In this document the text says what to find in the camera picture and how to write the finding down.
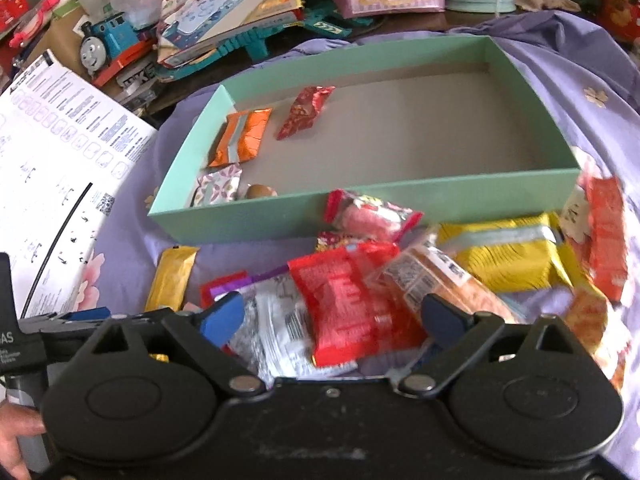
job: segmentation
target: metal rivet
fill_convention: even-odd
[[[252,375],[239,375],[229,381],[229,386],[236,392],[252,394],[261,388],[262,381]]]
[[[429,392],[436,387],[436,381],[428,375],[414,374],[404,380],[404,387],[412,392]]]

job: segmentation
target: black device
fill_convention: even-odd
[[[267,391],[193,316],[102,322],[67,348],[74,356],[44,395],[58,458],[40,478],[625,479],[599,455],[622,400],[559,318],[506,325],[430,303],[460,338],[396,386],[278,380]],[[57,358],[53,338],[21,334],[15,309],[8,319],[0,306],[1,332],[17,342],[0,356],[24,365],[0,358],[2,372]]]

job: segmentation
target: human hand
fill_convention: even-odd
[[[16,480],[30,480],[20,448],[19,436],[36,436],[45,432],[42,417],[31,408],[0,402],[0,465]]]

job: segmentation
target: cardboard box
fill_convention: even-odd
[[[295,22],[301,0],[162,0],[158,62],[175,68],[252,27]]]
[[[276,141],[298,91],[337,89],[309,130]],[[236,109],[273,105],[243,179],[276,198],[189,208],[207,153]],[[536,93],[488,37],[339,48],[226,80],[169,169],[149,215],[183,244],[315,235],[327,192],[346,187],[466,222],[559,210],[579,174]]]

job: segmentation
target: table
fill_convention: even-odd
[[[492,14],[475,14],[471,12],[453,12],[446,10],[438,13],[411,12],[390,14],[384,17],[379,27],[358,35],[358,38],[373,34],[389,34],[411,30],[447,30],[461,25],[477,25],[492,19]],[[276,36],[267,38],[267,46],[272,57],[280,56],[303,41],[317,38],[312,32],[302,27],[289,27]],[[231,77],[253,64],[248,54],[241,48],[229,53],[222,59],[206,68],[178,81],[168,83],[158,99],[149,104],[147,115],[151,116],[172,107],[185,97],[205,86],[218,83]]]

